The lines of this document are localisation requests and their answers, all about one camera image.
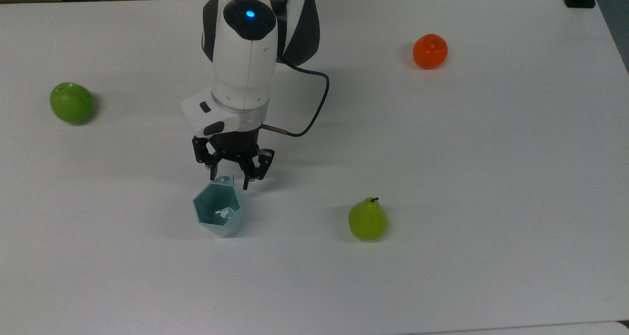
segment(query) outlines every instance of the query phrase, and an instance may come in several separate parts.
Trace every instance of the hexagonal cup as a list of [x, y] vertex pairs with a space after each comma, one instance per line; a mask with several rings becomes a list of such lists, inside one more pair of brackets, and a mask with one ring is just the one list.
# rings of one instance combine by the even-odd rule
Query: hexagonal cup
[[221, 238], [240, 228], [242, 214], [233, 181], [233, 176], [221, 176], [193, 200], [199, 224]]

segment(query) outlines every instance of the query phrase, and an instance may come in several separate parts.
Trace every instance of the black cable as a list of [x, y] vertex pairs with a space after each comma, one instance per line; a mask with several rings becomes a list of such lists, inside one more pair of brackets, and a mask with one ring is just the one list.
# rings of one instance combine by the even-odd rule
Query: black cable
[[295, 71], [299, 71], [301, 73], [306, 73], [308, 75], [321, 76], [321, 77], [325, 78], [325, 92], [323, 92], [323, 98], [321, 98], [321, 103], [319, 103], [319, 107], [316, 109], [316, 112], [314, 112], [313, 119], [310, 120], [310, 124], [308, 124], [308, 127], [306, 127], [306, 129], [304, 131], [302, 131], [302, 132], [300, 132], [298, 134], [294, 134], [292, 132], [286, 131], [286, 135], [292, 136], [293, 138], [298, 138], [299, 136], [304, 136], [306, 134], [306, 132], [308, 132], [308, 130], [310, 130], [310, 128], [315, 123], [315, 120], [316, 120], [317, 116], [319, 116], [319, 112], [321, 112], [321, 108], [323, 107], [323, 104], [325, 103], [325, 98], [326, 98], [326, 96], [328, 96], [328, 90], [330, 89], [330, 78], [328, 77], [328, 75], [326, 75], [326, 74], [324, 74], [322, 72], [311, 71], [311, 70], [307, 70], [307, 69], [298, 68], [297, 66], [295, 66], [295, 65], [291, 64], [290, 62], [288, 62], [284, 58], [284, 56], [281, 56], [280, 60], [282, 60], [282, 62], [284, 64], [286, 64], [286, 66], [290, 67], [291, 69], [294, 69]]

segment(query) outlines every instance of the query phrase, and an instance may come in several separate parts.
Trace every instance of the orange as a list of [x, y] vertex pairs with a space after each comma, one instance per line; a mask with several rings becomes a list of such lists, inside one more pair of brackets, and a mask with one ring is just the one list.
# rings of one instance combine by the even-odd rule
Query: orange
[[413, 59], [423, 69], [436, 68], [448, 56], [448, 44], [436, 34], [427, 34], [415, 42]]

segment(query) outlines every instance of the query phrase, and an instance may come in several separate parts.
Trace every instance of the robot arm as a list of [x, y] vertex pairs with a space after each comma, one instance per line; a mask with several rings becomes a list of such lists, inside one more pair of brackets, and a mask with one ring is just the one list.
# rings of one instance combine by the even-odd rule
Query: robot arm
[[209, 0], [203, 28], [213, 84], [180, 106], [195, 132], [197, 161], [211, 170], [211, 179], [218, 161], [235, 161], [245, 172], [246, 189], [249, 180], [264, 177], [274, 154], [259, 149], [257, 138], [276, 62], [299, 65], [319, 47], [315, 0]]

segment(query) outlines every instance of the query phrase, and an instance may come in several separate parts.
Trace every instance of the green pear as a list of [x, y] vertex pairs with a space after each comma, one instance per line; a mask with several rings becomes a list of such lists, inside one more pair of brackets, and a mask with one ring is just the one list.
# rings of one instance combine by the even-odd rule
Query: green pear
[[349, 223], [354, 236], [361, 241], [372, 242], [387, 230], [387, 214], [380, 207], [377, 197], [369, 197], [352, 207]]

